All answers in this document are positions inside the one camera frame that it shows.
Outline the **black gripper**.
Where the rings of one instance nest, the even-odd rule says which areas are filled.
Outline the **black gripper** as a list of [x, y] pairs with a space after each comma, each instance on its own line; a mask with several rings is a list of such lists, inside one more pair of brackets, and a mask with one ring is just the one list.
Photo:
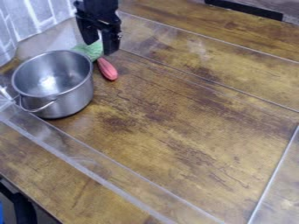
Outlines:
[[84, 43], [89, 46], [98, 40], [101, 31], [101, 41], [104, 54], [109, 55], [118, 50], [120, 46], [120, 24], [117, 17], [117, 0], [76, 0], [76, 21]]

